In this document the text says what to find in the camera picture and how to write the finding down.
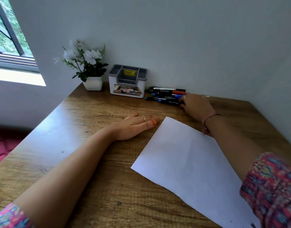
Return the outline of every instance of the wooden desk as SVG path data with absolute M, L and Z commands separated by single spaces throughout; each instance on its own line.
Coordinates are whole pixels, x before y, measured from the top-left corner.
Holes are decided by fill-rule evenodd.
M 248 137 L 290 161 L 291 145 L 249 102 L 214 97 L 210 101 Z M 178 107 L 111 95 L 107 86 L 89 92 L 81 84 L 0 163 L 0 210 L 96 131 L 136 111 L 142 116 L 169 116 L 201 130 L 201 124 Z M 218 227 L 130 169 L 156 129 L 108 148 L 68 227 Z

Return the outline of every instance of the desk organizer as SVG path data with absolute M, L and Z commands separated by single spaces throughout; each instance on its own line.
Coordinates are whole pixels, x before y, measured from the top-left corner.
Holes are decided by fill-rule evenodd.
M 114 65 L 108 74 L 110 93 L 134 98 L 143 98 L 147 69 Z

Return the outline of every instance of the window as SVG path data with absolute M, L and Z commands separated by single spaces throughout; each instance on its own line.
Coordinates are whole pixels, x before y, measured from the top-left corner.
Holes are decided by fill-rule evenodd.
M 0 67 L 39 72 L 8 0 L 0 0 Z

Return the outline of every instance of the product label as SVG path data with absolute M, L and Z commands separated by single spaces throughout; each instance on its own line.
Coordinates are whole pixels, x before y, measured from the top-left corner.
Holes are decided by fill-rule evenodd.
M 136 76 L 135 75 L 136 71 L 133 71 L 133 70 L 124 70 L 124 73 L 127 76 L 134 76 L 134 77 Z
M 137 86 L 130 87 L 117 84 L 114 84 L 114 93 L 134 96 L 140 96 L 142 94 L 141 90 Z

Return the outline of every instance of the handwritten price tag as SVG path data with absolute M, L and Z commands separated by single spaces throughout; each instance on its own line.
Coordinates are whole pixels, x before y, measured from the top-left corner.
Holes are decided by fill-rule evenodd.
M 124 70 L 124 73 L 127 76 L 136 76 L 135 75 L 136 71 L 133 71 L 133 70 Z

